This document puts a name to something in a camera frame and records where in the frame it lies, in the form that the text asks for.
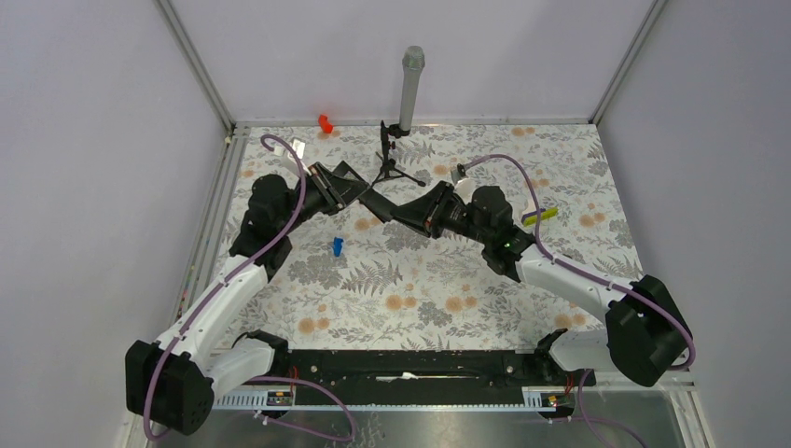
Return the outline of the black remote control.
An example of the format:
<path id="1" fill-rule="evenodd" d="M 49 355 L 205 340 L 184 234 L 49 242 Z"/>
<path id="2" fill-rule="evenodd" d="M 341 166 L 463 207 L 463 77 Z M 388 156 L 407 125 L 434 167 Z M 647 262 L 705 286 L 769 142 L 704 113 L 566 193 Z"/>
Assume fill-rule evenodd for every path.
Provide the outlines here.
<path id="1" fill-rule="evenodd" d="M 358 201 L 382 223 L 394 220 L 393 211 L 397 208 L 397 204 L 390 201 L 374 188 L 367 189 L 362 193 Z"/>

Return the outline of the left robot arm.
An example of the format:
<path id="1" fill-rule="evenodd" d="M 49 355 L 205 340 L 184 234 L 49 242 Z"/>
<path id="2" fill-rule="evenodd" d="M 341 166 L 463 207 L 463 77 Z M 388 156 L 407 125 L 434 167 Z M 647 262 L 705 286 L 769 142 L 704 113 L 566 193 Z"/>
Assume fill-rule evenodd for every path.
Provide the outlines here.
<path id="1" fill-rule="evenodd" d="M 230 322 L 284 265 L 288 233 L 317 214 L 332 216 L 369 187 L 347 163 L 329 170 L 317 162 L 288 186 L 283 177 L 258 178 L 239 234 L 222 269 L 197 301 L 153 343 L 135 342 L 125 356 L 127 409 L 190 435 L 214 403 L 252 378 L 281 382 L 289 371 L 285 340 L 254 336 L 213 356 Z"/>

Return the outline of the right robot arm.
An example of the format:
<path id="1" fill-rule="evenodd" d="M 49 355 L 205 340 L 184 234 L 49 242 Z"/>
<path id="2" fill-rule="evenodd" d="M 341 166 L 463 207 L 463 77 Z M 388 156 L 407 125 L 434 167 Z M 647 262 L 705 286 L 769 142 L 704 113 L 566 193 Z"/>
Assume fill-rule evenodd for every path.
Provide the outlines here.
<path id="1" fill-rule="evenodd" d="M 637 281 L 589 270 L 552 257 L 537 237 L 516 224 L 498 187 L 480 187 L 466 203 L 442 182 L 409 203 L 395 206 L 393 220 L 430 238 L 452 231 L 482 244 L 492 271 L 540 287 L 577 305 L 603 323 L 589 331 L 560 332 L 534 363 L 544 383 L 556 385 L 571 371 L 618 371 L 650 387 L 669 370 L 683 369 L 695 350 L 691 333 L 668 288 L 656 277 Z"/>

